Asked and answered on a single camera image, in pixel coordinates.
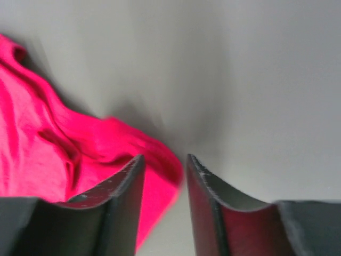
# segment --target fabric fold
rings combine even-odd
[[[164,144],[116,118],[68,109],[46,80],[21,65],[25,55],[0,35],[0,196],[67,201],[143,154],[139,248],[179,194],[181,162]]]

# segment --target white surface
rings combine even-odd
[[[335,199],[340,13],[332,0],[0,0],[0,31],[71,106],[195,153],[259,199]],[[193,255],[188,210],[183,197],[139,256]]]

